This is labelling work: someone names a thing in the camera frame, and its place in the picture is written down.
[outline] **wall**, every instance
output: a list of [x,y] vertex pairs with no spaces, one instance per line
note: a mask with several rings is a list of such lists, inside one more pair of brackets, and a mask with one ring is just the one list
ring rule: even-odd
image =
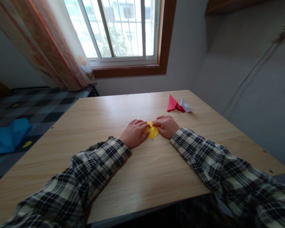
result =
[[[285,0],[225,16],[192,91],[222,114],[283,24]],[[223,116],[285,164],[285,44],[267,56]]]
[[166,75],[97,79],[101,96],[189,89],[221,17],[205,19],[207,0],[177,1]]
[[0,29],[0,82],[8,88],[46,86]]

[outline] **floral curtain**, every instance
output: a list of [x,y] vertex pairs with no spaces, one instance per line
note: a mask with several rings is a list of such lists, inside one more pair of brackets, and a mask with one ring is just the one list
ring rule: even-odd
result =
[[63,0],[0,0],[0,28],[48,86],[96,82]]

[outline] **plaid shirt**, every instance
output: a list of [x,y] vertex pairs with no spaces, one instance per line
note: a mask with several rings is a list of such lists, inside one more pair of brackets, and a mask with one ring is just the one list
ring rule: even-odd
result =
[[[237,224],[285,227],[284,185],[190,129],[179,129],[171,143],[205,185],[233,211]],[[130,154],[121,140],[109,137],[74,155],[70,167],[54,176],[41,191],[21,201],[2,227],[83,227],[89,203]],[[215,213],[221,210],[208,213],[217,218]]]

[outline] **wooden table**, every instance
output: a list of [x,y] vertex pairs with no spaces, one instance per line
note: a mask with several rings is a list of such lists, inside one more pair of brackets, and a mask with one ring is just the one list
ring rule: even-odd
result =
[[[193,113],[170,112],[181,127],[223,144],[269,175],[285,173],[284,165],[189,90],[80,98],[0,180],[0,224],[20,200],[67,168],[75,153],[108,136],[119,137],[132,119],[152,121],[169,114],[169,94],[195,108]],[[209,192],[161,135],[132,153],[93,203],[88,223]]]

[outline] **yellow origami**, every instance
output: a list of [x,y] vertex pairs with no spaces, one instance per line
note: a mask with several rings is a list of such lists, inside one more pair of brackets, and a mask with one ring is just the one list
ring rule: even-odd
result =
[[149,129],[147,130],[150,132],[148,137],[153,140],[158,134],[158,129],[152,125],[152,121],[147,122],[147,124],[150,125]]

